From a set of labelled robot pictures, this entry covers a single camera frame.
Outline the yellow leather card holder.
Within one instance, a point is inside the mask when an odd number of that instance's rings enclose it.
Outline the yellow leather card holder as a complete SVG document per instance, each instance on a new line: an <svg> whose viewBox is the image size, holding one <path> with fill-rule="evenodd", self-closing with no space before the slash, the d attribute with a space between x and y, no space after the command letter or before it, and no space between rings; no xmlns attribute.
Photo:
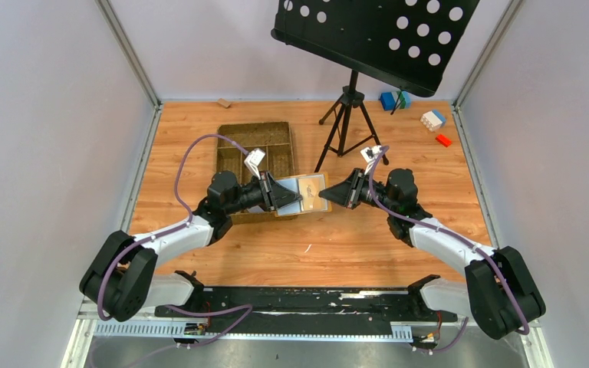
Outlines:
<svg viewBox="0 0 589 368"><path fill-rule="evenodd" d="M329 186L328 174L316 172L307 175L289 176L277 179L276 182L301 196L297 202L293 202L278 209L278 217L304 215L313 212L330 212L331 202L322 199L319 193Z"/></svg>

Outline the beige illustrated card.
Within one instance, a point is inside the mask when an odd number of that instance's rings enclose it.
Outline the beige illustrated card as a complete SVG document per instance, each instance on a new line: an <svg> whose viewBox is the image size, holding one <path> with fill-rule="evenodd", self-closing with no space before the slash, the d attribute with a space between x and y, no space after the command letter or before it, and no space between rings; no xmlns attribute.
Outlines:
<svg viewBox="0 0 589 368"><path fill-rule="evenodd" d="M298 178L298 191L301 195L301 209L303 212L319 212L324 210L324 200L319 192L324 188L321 176L306 176Z"/></svg>

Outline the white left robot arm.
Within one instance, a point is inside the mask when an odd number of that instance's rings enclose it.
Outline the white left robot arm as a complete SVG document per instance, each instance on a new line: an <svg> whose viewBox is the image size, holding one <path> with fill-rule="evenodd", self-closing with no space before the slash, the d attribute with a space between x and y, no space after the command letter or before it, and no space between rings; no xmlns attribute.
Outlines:
<svg viewBox="0 0 589 368"><path fill-rule="evenodd" d="M231 216L237 212L256 206L275 212L301 199L298 190L278 183L267 171L245 185L233 172L218 172L186 219L145 234L112 232L85 271L79 290L97 305L102 320L124 322L146 307L185 305L199 282L183 271L157 276L160 265L216 243L232 227Z"/></svg>

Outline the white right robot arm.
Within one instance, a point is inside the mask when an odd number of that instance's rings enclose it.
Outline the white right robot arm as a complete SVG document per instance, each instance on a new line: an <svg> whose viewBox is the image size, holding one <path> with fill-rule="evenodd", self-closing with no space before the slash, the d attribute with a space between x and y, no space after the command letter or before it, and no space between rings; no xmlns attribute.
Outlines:
<svg viewBox="0 0 589 368"><path fill-rule="evenodd" d="M527 332L529 322L545 315L547 308L520 252L511 246L481 245L455 233L418 203L417 194L409 169L392 170L386 182L374 182L364 170L355 169L319 193L348 209L365 203L384 210L394 238L434 255L465 278L464 283L432 278L422 284L420 295L430 310L471 318L495 340Z"/></svg>

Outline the woven straw divided tray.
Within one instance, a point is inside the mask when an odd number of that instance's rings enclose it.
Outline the woven straw divided tray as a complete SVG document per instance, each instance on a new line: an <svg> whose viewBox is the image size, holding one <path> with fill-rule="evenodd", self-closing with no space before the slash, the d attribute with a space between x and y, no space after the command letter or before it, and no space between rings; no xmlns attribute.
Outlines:
<svg viewBox="0 0 589 368"><path fill-rule="evenodd" d="M224 124L216 139L208 196L233 224L273 222L299 204L289 123Z"/></svg>

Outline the blue green toy block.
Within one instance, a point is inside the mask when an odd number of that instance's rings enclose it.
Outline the blue green toy block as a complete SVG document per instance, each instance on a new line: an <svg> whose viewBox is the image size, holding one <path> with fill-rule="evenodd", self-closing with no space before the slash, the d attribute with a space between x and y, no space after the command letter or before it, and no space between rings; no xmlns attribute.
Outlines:
<svg viewBox="0 0 589 368"><path fill-rule="evenodd" d="M380 95L379 101L384 111L406 109L411 107L412 100L410 95L404 90L384 92Z"/></svg>

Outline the red toy block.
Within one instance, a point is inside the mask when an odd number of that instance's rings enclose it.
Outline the red toy block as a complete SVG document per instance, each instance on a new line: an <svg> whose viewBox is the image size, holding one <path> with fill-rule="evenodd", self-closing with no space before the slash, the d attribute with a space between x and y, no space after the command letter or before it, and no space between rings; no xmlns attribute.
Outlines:
<svg viewBox="0 0 589 368"><path fill-rule="evenodd" d="M436 141L444 147L450 147L452 145L452 140L443 134L437 135Z"/></svg>

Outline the white blue toy block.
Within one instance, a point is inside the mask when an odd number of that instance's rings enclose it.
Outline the white blue toy block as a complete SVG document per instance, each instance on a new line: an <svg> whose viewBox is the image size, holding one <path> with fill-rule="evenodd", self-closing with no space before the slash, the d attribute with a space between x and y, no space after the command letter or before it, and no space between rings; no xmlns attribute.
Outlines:
<svg viewBox="0 0 589 368"><path fill-rule="evenodd" d="M447 119L438 111L430 110L420 117L420 122L429 131L434 132L445 126Z"/></svg>

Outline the small wooden block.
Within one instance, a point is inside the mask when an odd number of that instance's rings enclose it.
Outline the small wooden block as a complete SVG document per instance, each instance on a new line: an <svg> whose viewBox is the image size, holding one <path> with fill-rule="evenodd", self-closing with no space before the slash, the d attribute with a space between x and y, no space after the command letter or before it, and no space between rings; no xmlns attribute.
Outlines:
<svg viewBox="0 0 589 368"><path fill-rule="evenodd" d="M223 98L219 98L216 103L225 109L228 109L232 106L232 102Z"/></svg>

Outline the black music stand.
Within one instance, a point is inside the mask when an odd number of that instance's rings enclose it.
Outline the black music stand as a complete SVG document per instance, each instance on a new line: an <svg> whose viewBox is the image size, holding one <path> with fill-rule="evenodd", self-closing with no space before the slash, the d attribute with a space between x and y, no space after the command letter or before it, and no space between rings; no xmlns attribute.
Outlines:
<svg viewBox="0 0 589 368"><path fill-rule="evenodd" d="M342 157L352 109L363 112L369 140L379 143L357 91L360 74L417 97L432 97L477 1L281 1L271 36L351 70L330 108L337 116L318 164L328 152Z"/></svg>

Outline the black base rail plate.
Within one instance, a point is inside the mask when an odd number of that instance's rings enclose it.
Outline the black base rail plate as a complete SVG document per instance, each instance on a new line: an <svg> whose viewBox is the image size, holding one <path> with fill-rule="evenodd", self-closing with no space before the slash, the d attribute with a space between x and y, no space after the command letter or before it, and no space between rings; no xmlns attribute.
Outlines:
<svg viewBox="0 0 589 368"><path fill-rule="evenodd" d="M249 304L237 334L389 335L391 323L452 323L404 287L205 287L183 310L214 312Z"/></svg>

